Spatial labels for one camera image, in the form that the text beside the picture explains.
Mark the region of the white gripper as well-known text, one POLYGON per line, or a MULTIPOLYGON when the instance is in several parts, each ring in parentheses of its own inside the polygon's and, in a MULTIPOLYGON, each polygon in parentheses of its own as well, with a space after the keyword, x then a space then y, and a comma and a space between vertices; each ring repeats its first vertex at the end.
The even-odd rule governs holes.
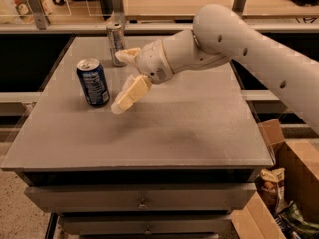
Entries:
POLYGON ((130 108, 145 96, 153 84, 161 84, 173 78, 171 69, 163 48, 163 41, 157 39, 140 48, 129 48, 115 52, 116 58, 125 64, 137 63, 138 70, 143 75, 129 75, 121 90, 111 104, 111 111, 120 114, 130 108))

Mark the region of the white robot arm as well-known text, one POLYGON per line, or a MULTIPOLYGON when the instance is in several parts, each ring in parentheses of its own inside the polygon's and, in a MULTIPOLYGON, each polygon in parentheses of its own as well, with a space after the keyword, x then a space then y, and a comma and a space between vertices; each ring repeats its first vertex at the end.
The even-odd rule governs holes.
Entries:
POLYGON ((319 63, 251 29, 230 9, 211 4, 193 27, 141 48, 115 52, 139 72, 129 76, 111 105, 119 114, 145 96, 151 85, 186 70, 206 70, 234 60, 319 133, 319 63))

